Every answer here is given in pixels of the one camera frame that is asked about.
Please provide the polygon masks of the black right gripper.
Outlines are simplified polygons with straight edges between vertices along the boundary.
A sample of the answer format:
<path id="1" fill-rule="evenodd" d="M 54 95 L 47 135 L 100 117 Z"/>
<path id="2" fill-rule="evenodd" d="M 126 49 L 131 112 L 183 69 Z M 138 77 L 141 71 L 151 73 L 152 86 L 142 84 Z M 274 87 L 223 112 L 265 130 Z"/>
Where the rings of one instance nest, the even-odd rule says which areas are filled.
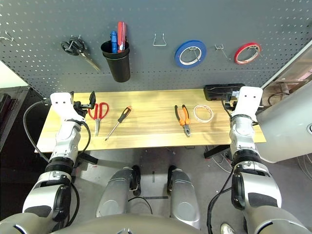
<path id="1" fill-rule="evenodd" d="M 227 92 L 224 94 L 224 106 L 226 108 L 235 108 L 237 105 L 238 92 Z"/>

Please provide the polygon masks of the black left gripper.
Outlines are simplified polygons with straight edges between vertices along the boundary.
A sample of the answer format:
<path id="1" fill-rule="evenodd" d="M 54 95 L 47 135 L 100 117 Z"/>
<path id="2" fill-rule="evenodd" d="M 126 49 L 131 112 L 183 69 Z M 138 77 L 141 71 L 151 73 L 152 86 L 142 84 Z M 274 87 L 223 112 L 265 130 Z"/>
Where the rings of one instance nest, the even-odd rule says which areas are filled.
<path id="1" fill-rule="evenodd" d="M 96 103 L 96 95 L 93 91 L 89 96 L 89 103 L 82 104 L 80 101 L 74 101 L 74 91 L 70 92 L 71 102 L 74 103 L 73 108 L 80 116 L 86 116 L 88 109 L 94 109 Z"/>

